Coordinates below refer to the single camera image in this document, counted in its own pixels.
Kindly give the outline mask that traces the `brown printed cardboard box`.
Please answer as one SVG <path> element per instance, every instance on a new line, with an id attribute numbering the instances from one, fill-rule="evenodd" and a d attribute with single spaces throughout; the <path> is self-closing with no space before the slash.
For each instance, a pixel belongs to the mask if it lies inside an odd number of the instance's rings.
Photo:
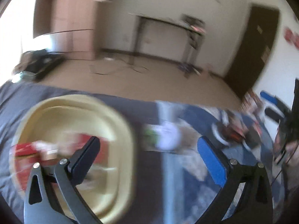
<path id="1" fill-rule="evenodd" d="M 240 112 L 248 115 L 253 115 L 254 117 L 259 117 L 262 110 L 262 100 L 252 89 L 249 89 L 242 99 Z"/>

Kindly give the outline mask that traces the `black folding table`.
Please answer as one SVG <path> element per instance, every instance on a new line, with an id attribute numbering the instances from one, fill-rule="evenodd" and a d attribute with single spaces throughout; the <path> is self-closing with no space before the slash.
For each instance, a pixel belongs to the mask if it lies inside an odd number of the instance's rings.
<path id="1" fill-rule="evenodd" d="M 205 22 L 187 14 L 179 19 L 136 14 L 129 65 L 138 56 L 150 56 L 195 66 L 205 39 Z"/>

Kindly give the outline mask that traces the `blue white quilted blanket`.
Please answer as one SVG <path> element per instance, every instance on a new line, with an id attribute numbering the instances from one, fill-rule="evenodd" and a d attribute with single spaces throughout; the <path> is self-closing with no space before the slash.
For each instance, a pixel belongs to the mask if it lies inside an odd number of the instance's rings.
<path id="1" fill-rule="evenodd" d="M 262 162 L 272 185 L 273 207 L 283 203 L 284 180 L 279 174 L 280 168 L 273 163 L 273 140 L 261 121 L 252 115 L 236 113 L 251 133 L 258 133 L 261 141 L 253 149 L 248 144 L 228 147 L 218 141 L 212 131 L 223 110 L 162 101 L 157 102 L 157 107 L 159 122 L 176 126 L 181 135 L 181 144 L 176 150 L 162 149 L 165 223 L 194 223 L 220 190 L 197 152 L 196 143 L 201 136 L 208 137 L 228 158 L 235 158 L 241 164 Z"/>

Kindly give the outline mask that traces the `dark wooden door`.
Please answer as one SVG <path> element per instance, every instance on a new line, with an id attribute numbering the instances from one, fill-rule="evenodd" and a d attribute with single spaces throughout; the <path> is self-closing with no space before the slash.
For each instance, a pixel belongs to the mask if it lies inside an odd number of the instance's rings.
<path id="1" fill-rule="evenodd" d="M 280 11 L 277 8 L 252 4 L 241 44 L 227 74 L 225 83 L 238 98 L 252 89 L 272 50 Z"/>

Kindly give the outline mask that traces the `cream plastic basin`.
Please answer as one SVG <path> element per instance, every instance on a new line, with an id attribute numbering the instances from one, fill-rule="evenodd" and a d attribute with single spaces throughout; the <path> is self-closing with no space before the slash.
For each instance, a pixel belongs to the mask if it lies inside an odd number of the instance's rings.
<path id="1" fill-rule="evenodd" d="M 77 189 L 103 223 L 116 223 L 127 212 L 133 194 L 134 133 L 128 121 L 101 100 L 66 95 L 33 106 L 18 126 L 10 152 L 10 174 L 19 197 L 32 165 L 57 163 L 96 136 L 100 152 Z"/>

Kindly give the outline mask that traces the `white round jar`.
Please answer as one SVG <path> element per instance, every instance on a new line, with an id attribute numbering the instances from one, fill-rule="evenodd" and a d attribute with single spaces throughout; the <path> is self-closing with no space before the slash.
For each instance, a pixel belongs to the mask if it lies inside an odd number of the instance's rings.
<path id="1" fill-rule="evenodd" d="M 142 146 L 146 151 L 175 152 L 181 145 L 182 132 L 172 122 L 146 124 L 142 131 Z"/>

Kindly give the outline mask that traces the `open black suitcase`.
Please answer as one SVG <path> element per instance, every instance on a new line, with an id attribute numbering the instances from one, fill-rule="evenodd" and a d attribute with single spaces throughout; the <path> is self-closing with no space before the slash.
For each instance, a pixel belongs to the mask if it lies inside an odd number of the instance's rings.
<path id="1" fill-rule="evenodd" d="M 12 82 L 39 82 L 66 60 L 63 53 L 48 52 L 46 49 L 27 51 L 21 55 L 19 64 L 12 72 Z"/>

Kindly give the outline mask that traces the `wooden wardrobe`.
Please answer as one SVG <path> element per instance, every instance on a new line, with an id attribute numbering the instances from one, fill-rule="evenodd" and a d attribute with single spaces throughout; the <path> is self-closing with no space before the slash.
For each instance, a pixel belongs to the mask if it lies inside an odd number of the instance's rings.
<path id="1" fill-rule="evenodd" d="M 33 38 L 71 60 L 94 60 L 99 0 L 36 0 Z"/>

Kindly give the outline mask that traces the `blue cloth on floor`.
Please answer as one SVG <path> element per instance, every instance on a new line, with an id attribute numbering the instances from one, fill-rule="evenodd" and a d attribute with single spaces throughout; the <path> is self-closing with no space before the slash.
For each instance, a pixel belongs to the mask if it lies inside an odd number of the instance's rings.
<path id="1" fill-rule="evenodd" d="M 190 63 L 178 63 L 178 68 L 184 73 L 185 78 L 189 78 L 193 73 L 196 75 L 201 75 L 203 71 L 203 69 Z"/>

